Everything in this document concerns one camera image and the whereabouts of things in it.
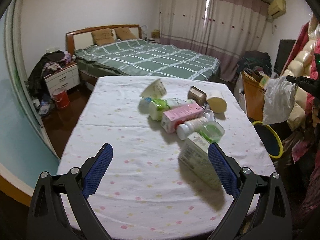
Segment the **white tissue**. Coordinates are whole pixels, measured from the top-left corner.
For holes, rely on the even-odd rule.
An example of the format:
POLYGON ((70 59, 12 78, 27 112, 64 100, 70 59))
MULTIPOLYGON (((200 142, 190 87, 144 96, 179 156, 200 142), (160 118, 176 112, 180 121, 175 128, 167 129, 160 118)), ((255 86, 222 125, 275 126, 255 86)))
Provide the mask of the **white tissue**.
POLYGON ((263 124, 271 125, 286 121, 295 105, 296 85, 286 76, 269 79, 265 87, 263 124))

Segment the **cream puffer jacket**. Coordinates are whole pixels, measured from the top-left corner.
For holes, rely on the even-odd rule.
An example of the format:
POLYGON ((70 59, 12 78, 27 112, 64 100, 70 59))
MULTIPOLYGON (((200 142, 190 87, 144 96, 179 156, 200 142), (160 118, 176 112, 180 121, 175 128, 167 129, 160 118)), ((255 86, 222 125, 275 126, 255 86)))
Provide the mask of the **cream puffer jacket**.
POLYGON ((311 39, 297 55, 289 61, 282 76, 287 77, 296 85, 295 104, 287 119, 289 128, 294 131, 301 127, 305 128, 306 117, 311 113, 314 97, 306 91, 314 84, 312 74, 317 72, 315 67, 314 53, 319 52, 319 39, 311 39))

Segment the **black television screen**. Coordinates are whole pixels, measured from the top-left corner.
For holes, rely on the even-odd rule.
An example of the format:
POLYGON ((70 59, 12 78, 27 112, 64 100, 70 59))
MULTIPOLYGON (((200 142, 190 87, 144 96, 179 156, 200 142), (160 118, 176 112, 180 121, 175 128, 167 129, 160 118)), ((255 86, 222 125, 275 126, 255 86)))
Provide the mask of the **black television screen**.
POLYGON ((278 52, 277 52, 277 57, 276 61, 274 64, 273 71, 277 74, 280 75, 283 67, 291 53, 291 50, 295 44, 295 40, 288 39, 288 40, 280 40, 279 41, 279 47, 278 47, 278 52))

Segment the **orange wooden cabinet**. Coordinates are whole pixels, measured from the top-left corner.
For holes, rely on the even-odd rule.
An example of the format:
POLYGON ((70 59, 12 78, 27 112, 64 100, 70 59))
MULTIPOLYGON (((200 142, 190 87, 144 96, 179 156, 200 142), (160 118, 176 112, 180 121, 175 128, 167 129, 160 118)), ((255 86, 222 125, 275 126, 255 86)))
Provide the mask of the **orange wooden cabinet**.
POLYGON ((263 120, 265 89, 257 80, 242 72, 247 116, 255 121, 263 120))

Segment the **clothes pile on cabinet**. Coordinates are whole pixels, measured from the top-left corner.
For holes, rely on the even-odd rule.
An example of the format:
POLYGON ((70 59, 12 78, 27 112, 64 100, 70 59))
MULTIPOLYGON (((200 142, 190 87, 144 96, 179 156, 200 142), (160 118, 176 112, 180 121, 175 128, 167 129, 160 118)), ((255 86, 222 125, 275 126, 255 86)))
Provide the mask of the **clothes pile on cabinet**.
POLYGON ((262 71, 268 76, 271 76, 272 74, 270 56, 268 53, 263 53, 257 50, 245 51, 236 66, 236 74, 240 74, 242 71, 246 71, 248 73, 252 71, 262 71))

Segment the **sliding wardrobe door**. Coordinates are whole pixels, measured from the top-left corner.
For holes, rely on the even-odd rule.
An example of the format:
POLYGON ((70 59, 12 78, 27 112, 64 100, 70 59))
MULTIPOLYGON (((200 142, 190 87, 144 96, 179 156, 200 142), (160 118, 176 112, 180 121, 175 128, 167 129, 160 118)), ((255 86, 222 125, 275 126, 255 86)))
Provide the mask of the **sliding wardrobe door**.
POLYGON ((57 172, 59 158, 27 91, 21 45, 22 0, 1 17, 1 176, 32 190, 41 172, 57 172))

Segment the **white dotted table cloth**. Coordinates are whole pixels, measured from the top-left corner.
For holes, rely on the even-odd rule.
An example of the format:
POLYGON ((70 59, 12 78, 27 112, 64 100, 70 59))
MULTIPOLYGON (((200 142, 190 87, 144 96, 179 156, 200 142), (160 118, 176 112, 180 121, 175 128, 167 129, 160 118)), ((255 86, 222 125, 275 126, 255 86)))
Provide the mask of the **white dotted table cloth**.
POLYGON ((103 144, 112 161, 88 202, 114 239, 179 239, 213 231, 233 201, 179 163, 183 146, 142 109, 154 77, 99 78, 63 152, 58 174, 81 166, 103 144))

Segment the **striped pink curtain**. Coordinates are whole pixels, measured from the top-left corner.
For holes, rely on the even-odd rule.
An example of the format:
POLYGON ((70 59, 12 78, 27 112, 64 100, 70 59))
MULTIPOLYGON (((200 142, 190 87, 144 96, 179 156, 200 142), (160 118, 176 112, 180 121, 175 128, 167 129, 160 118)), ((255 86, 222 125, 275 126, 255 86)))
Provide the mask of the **striped pink curtain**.
POLYGON ((160 42, 219 59, 220 77, 232 81, 244 52, 258 49, 267 17, 262 0, 160 0, 160 42))

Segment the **white bottle with cap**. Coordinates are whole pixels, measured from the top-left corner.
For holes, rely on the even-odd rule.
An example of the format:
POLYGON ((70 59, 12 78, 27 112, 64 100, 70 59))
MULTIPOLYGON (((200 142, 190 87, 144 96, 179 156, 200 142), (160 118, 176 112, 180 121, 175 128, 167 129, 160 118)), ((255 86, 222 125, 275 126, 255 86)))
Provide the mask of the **white bottle with cap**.
POLYGON ((209 120, 206 117, 200 117, 193 120, 186 121, 176 128, 177 136, 181 140, 185 140, 191 133, 198 131, 209 120))

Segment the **pink carton box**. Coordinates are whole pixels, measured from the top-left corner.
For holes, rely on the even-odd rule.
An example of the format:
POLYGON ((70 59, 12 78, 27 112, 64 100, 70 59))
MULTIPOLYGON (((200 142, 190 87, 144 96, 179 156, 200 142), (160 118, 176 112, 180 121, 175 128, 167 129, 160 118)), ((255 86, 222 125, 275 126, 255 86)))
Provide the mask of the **pink carton box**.
POLYGON ((178 125, 198 118, 203 112, 204 108, 197 103, 191 103, 164 111, 161 119, 161 127, 167 133, 174 133, 178 125))

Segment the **green white bottle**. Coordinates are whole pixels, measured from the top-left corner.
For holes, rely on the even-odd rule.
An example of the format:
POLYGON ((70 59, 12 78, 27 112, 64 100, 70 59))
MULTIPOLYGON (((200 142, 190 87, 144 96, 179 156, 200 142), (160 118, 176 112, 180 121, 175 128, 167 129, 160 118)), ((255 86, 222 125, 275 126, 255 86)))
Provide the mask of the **green white bottle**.
POLYGON ((163 112, 195 102, 193 99, 182 100, 179 98, 151 99, 149 102, 149 116, 152 120, 161 121, 163 112))

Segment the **pile of dark clothes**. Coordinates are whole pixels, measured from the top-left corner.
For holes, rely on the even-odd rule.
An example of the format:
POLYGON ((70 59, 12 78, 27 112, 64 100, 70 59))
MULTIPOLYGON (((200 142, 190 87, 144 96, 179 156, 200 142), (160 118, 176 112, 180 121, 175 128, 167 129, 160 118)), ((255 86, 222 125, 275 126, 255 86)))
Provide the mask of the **pile of dark clothes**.
POLYGON ((39 100, 43 99, 44 95, 50 96, 44 77, 54 74, 71 62, 75 61, 64 50, 44 54, 28 77, 27 85, 30 96, 39 100))

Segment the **white printed paper cup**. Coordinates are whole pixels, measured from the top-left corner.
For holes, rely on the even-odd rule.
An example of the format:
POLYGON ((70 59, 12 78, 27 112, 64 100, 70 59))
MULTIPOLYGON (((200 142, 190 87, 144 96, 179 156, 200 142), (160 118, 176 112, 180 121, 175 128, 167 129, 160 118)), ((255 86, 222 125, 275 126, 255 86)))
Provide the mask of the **white printed paper cup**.
POLYGON ((161 99, 167 94, 167 90, 161 79, 153 81, 140 94, 141 98, 161 99))

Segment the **yellow tissue box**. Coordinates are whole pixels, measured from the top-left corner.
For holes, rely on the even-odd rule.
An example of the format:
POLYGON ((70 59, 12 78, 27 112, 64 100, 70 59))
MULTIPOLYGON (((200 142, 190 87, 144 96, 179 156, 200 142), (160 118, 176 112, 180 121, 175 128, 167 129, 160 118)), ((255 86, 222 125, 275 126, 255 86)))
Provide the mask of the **yellow tissue box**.
POLYGON ((154 29, 151 32, 151 38, 153 39, 159 39, 160 38, 160 31, 158 29, 154 29))

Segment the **brown pillow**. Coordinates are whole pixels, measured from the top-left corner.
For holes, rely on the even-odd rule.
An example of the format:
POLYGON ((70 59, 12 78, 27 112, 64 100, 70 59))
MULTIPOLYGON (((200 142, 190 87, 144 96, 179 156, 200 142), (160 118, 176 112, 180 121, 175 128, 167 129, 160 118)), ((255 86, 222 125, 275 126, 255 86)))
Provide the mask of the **brown pillow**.
POLYGON ((104 46, 115 42, 110 28, 92 31, 93 42, 97 46, 104 46))
POLYGON ((114 28, 114 31, 116 32, 117 38, 122 41, 137 39, 137 37, 131 32, 129 28, 114 28))

